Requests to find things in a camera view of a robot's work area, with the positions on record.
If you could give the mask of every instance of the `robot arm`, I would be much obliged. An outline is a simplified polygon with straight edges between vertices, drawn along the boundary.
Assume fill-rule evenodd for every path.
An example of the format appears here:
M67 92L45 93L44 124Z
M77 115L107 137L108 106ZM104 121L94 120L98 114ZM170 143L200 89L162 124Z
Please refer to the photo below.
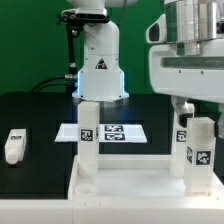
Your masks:
M119 29L107 15L106 6L122 7L137 0L69 0L73 9L58 16L65 22L70 74L77 77L74 100L116 102L128 98L124 72L119 67ZM84 65L75 65L73 38L84 31Z
M146 32L153 89L172 97L177 114L186 100L219 103L219 136L224 137L224 1L166 0L165 14Z

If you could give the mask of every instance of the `triangle sticker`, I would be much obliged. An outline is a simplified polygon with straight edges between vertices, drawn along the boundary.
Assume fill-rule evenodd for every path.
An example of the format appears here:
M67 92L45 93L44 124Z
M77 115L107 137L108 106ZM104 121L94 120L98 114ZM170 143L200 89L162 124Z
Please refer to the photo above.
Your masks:
M107 69L104 59L101 58L95 69Z

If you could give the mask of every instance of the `cable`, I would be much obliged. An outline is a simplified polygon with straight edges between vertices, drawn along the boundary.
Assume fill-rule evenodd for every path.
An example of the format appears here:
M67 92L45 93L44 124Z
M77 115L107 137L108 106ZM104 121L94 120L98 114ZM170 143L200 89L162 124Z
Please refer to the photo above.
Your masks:
M122 8L120 17L119 17L119 19L118 19L118 21L117 21L117 26L119 26L120 23L121 23L121 20L122 20L122 18L123 18L124 10L125 10L125 8L126 8L127 2L128 2L128 0L124 0L124 5L123 5L123 8Z
M44 85L44 86L39 87L39 88L36 90L36 92L40 92L40 90L42 90L42 89L44 89L44 88L52 87L52 86L65 86L65 87L66 87L65 84L49 84L49 85Z
M48 82L51 82L51 81L55 81L55 80L58 80L58 79L64 79L65 77L64 76L56 76L56 77L53 77L53 78L49 78L49 79L46 79L42 82L40 82L39 84L37 84L36 86L34 86L30 92L35 92L38 88L40 88L42 85L48 83Z

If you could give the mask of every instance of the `white block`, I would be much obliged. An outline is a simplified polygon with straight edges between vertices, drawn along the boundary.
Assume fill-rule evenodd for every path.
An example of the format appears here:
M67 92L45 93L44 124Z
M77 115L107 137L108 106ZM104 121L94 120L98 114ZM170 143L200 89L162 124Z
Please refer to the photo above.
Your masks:
M5 144L5 159L10 165L23 160L26 147L26 129L12 129Z
M82 102L78 106L79 174L93 177L98 171L99 103Z
M184 170L186 195L211 193L215 143L214 121L209 118L188 119Z
M188 104L190 113L195 112L193 104ZM179 125L177 113L174 111L173 118L173 137L171 147L171 160L170 160L170 175L173 177L184 176L184 164L186 157L186 137L187 128Z

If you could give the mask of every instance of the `green wall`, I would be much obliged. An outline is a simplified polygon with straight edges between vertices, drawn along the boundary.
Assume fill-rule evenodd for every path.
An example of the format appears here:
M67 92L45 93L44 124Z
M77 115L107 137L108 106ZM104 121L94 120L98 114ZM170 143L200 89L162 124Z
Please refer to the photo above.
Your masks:
M40 81L64 75L68 53L64 24L56 14L71 8L66 0L0 0L0 94L29 91ZM139 0L126 8L120 24L120 67L127 73L130 93L152 93L149 84L145 30L163 12L159 0ZM109 9L117 21L121 9ZM82 64L82 37L76 41L78 65ZM61 87L50 91L60 91Z

